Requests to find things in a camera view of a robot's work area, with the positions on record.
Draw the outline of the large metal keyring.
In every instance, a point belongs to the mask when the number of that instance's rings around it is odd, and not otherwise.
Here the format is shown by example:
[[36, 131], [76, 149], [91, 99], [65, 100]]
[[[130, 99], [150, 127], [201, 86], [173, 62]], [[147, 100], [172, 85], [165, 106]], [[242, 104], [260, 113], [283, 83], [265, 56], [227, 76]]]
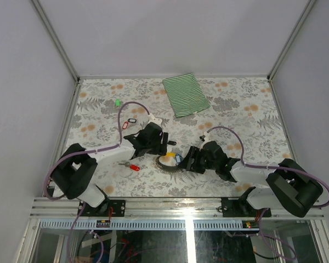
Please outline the large metal keyring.
[[177, 173], [178, 171], [180, 171], [180, 168], [175, 165], [175, 166], [168, 166], [168, 165], [165, 165], [163, 163], [160, 162], [160, 158], [161, 156], [158, 156], [156, 159], [155, 159], [155, 163], [157, 165], [157, 167], [159, 169], [161, 169], [162, 171], [166, 172], [166, 173]]

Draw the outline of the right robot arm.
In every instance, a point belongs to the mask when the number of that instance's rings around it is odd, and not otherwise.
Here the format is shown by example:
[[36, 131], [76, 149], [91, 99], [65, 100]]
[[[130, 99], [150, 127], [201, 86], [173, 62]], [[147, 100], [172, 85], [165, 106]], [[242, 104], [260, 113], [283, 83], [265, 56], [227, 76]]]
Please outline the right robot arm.
[[230, 216], [253, 216], [263, 209], [282, 209], [303, 218], [323, 193], [322, 186], [304, 175], [304, 170], [292, 159], [286, 158], [270, 168], [243, 164], [240, 159], [228, 157], [214, 141], [202, 147], [190, 147], [178, 164], [180, 169], [204, 174], [213, 170], [224, 181], [251, 182], [238, 199], [224, 198], [222, 207]]

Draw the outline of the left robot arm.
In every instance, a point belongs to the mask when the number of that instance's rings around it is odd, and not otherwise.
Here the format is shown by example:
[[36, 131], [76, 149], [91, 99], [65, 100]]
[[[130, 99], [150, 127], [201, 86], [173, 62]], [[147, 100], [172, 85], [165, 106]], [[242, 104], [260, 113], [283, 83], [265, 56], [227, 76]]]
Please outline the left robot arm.
[[52, 169], [50, 178], [67, 199], [78, 199], [90, 206], [97, 216], [109, 209], [109, 198], [91, 179], [100, 162], [114, 164], [126, 162], [145, 154], [164, 156], [167, 154], [168, 133], [149, 122], [136, 134], [124, 136], [115, 145], [99, 149], [86, 149], [80, 144], [71, 145]]

